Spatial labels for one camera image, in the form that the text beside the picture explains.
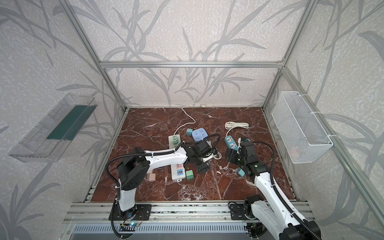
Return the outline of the light green usb plug cube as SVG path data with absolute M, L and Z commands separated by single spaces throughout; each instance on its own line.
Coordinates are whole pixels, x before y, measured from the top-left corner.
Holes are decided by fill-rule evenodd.
M 193 180 L 195 178 L 193 170 L 186 171 L 186 179 Z

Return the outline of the long white pastel power strip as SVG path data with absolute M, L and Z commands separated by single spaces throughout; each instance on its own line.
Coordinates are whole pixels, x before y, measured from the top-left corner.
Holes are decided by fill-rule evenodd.
M 173 144 L 172 142 L 172 137 L 177 136 L 178 143 Z M 181 137 L 179 134 L 177 135 L 172 135 L 168 136 L 168 141 L 169 141 L 169 147 L 170 149 L 175 148 L 179 143 L 181 143 Z M 171 165 L 171 175 L 172 175 L 172 180 L 175 182 L 181 182 L 183 179 L 186 178 L 186 173 L 185 173 L 185 168 L 183 164 L 173 164 Z

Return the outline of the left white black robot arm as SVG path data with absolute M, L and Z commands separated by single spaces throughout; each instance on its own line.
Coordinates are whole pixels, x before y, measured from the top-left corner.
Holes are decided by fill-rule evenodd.
M 210 169 L 208 161 L 218 154 L 216 146 L 220 139 L 220 134 L 212 134 L 200 141 L 181 142 L 173 149 L 161 151 L 145 151 L 138 147 L 131 153 L 109 160 L 104 171 L 117 189 L 109 220 L 131 220 L 139 213 L 135 201 L 136 189 L 151 170 L 193 164 L 199 174 L 207 172 Z

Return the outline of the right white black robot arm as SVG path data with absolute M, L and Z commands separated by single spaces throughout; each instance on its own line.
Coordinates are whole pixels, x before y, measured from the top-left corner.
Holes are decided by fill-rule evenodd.
M 290 202 L 274 178 L 277 153 L 263 141 L 240 139 L 237 150 L 226 153 L 228 162 L 239 166 L 263 194 L 246 198 L 245 216 L 258 219 L 276 240 L 320 240 L 321 230 L 315 221 L 308 221 Z M 255 144 L 270 148 L 271 166 L 259 160 Z

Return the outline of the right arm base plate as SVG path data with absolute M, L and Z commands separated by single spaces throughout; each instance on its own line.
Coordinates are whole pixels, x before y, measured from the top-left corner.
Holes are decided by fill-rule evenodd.
M 243 203 L 229 202 L 231 220 L 257 220 L 252 212 L 252 204 L 263 200 L 262 196 L 254 195 L 246 197 Z

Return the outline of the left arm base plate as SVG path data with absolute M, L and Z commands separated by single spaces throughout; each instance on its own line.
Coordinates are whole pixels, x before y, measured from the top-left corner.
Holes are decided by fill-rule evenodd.
M 109 221 L 148 221 L 151 214 L 152 205 L 136 204 L 133 208 L 122 211 L 119 204 L 113 205 L 109 215 Z

